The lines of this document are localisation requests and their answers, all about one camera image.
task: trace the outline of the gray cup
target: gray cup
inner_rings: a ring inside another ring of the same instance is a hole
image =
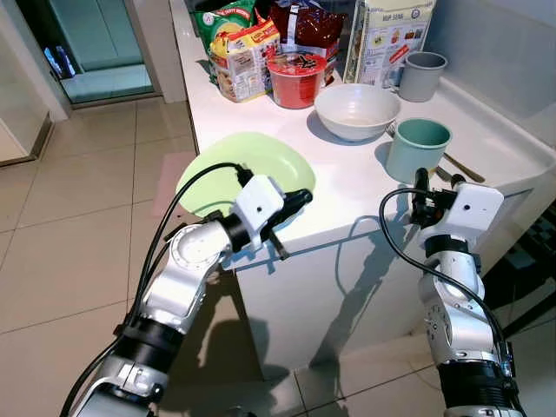
[[[401,76],[398,94],[409,102],[425,102],[433,97],[440,74],[448,64],[445,57],[433,52],[411,52]]]

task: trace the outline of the metal utensil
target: metal utensil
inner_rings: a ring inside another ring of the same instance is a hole
[[[475,171],[473,171],[472,169],[466,167],[463,163],[456,161],[452,156],[450,156],[449,154],[447,154],[446,152],[444,152],[444,157],[451,162],[455,167],[457,167],[458,169],[461,170],[461,172],[467,174],[469,176],[469,178],[471,178],[473,181],[476,182],[484,182],[485,181],[485,177],[482,175],[477,174]]]
[[[451,182],[452,181],[452,174],[450,174],[448,171],[442,169],[441,167],[436,167],[434,169],[434,171],[436,172],[436,174],[440,177],[440,179],[442,181],[446,181],[446,182]]]
[[[396,133],[396,122],[391,122],[386,126],[386,133],[388,133],[391,137],[394,137]]]

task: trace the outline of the doorway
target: doorway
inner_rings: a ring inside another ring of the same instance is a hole
[[[156,92],[123,0],[17,0],[17,5],[74,106]]]

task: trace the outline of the green plate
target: green plate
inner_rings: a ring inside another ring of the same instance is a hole
[[[238,162],[256,175],[268,175],[285,192],[314,189],[314,172],[303,156],[271,136],[242,132],[225,137],[196,157],[183,173],[175,190],[180,189],[197,172],[218,162]],[[191,186],[180,204],[189,213],[200,217],[215,210],[228,215],[241,189],[234,169],[217,169]]]

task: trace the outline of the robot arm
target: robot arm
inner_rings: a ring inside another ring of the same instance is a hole
[[[426,175],[418,171],[416,188],[428,191]],[[453,191],[414,198],[412,222],[421,225],[425,264],[465,286],[479,301],[485,289],[479,258],[470,250],[502,201],[496,189],[466,182],[455,183]],[[495,340],[493,323],[476,298],[428,272],[419,287],[447,406],[445,417],[524,417],[513,381],[511,346]]]
[[[227,217],[180,229],[164,269],[147,287],[140,314],[118,330],[118,342],[98,368],[73,417],[148,417],[162,399],[168,372],[205,294],[208,276],[234,252],[276,239],[272,227],[312,200],[305,189],[284,194],[264,175],[253,176]]]

